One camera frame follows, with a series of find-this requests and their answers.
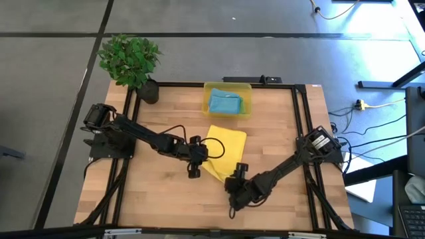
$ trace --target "black plant pot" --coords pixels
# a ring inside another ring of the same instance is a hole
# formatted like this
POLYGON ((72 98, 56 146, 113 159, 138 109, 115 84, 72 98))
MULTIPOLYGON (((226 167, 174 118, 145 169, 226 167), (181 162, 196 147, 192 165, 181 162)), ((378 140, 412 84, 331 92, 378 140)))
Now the black plant pot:
POLYGON ((137 96, 148 104, 154 104, 159 100, 159 86, 155 80, 148 79, 140 89, 135 91, 137 96))

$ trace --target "wooden tabletop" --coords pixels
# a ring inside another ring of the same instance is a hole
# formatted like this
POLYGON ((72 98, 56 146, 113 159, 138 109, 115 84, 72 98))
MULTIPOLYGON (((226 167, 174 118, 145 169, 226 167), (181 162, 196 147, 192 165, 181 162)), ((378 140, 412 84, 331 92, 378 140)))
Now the wooden tabletop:
MULTIPOLYGON (((325 98, 320 85, 307 85, 313 126, 331 132, 325 98)), ((122 111, 127 90, 111 83, 106 104, 122 111)), ((159 132, 174 125, 186 127, 187 137, 205 137, 211 124, 247 133, 242 162, 249 164, 247 178, 291 156, 297 136, 290 90, 253 89, 252 117, 248 120, 206 118, 201 112, 202 88, 161 87, 154 105, 141 103, 137 122, 159 132)), ((307 133, 301 95, 299 106, 303 130, 307 133)), ((131 100, 130 117, 135 101, 131 100)), ((181 129, 170 133, 182 135, 181 129)), ((111 160, 94 163, 88 169, 75 222, 83 221, 104 196, 111 160)), ((120 214, 120 226, 162 228, 223 228, 241 230, 311 230, 309 207, 302 168, 278 181, 267 202, 257 208, 244 208, 229 219, 228 194, 224 185, 201 169, 201 177, 188 179, 187 164, 161 156, 137 141, 129 164, 120 214)), ((321 166, 327 199, 346 224, 353 227, 347 193, 341 172, 334 165, 321 166)), ((114 199, 110 205, 111 221, 114 199)), ((323 227, 321 207, 316 199, 319 225, 323 227)))

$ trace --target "yellow container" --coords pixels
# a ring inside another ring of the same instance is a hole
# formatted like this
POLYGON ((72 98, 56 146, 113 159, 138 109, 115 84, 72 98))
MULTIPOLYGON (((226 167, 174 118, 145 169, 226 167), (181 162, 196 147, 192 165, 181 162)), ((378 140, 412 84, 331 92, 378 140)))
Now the yellow container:
POLYGON ((251 96, 252 88, 250 84, 246 83, 222 83, 222 82, 205 82, 204 83, 204 101, 202 103, 202 112, 208 117, 218 117, 218 118, 238 118, 246 119, 251 116, 251 96), (238 94, 242 99, 244 99, 244 114, 220 114, 220 113, 210 113, 208 107, 208 101, 211 96, 211 90, 216 88, 218 90, 224 90, 227 92, 233 92, 238 94))

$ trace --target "yellow cloth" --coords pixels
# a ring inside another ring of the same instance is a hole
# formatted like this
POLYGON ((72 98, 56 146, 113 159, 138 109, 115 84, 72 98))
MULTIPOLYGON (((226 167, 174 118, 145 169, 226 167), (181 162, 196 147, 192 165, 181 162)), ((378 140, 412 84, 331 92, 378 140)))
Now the yellow cloth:
MULTIPOLYGON (((202 167, 218 180, 224 182, 228 176, 233 174, 236 163, 242 160, 246 133, 212 125, 208 131, 207 137, 213 137, 220 140, 224 145, 225 152, 219 159, 208 158, 208 161, 204 162, 202 167)), ((216 157, 223 153, 221 144, 216 140, 205 140, 205 145, 208 148, 209 156, 216 157)))

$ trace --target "label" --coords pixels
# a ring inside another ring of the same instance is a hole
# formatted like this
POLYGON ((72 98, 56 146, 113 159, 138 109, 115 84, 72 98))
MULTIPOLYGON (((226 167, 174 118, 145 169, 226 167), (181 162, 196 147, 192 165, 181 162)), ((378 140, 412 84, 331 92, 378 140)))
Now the label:
POLYGON ((330 139, 326 138, 322 142, 318 143, 316 146, 314 146, 317 150, 319 150, 321 147, 323 147, 325 144, 329 143, 330 139))
POLYGON ((322 141, 322 140, 324 140, 325 139, 325 137, 323 136, 323 135, 320 135, 317 139, 315 139, 314 141, 313 141, 313 146, 316 146, 320 141, 322 141))

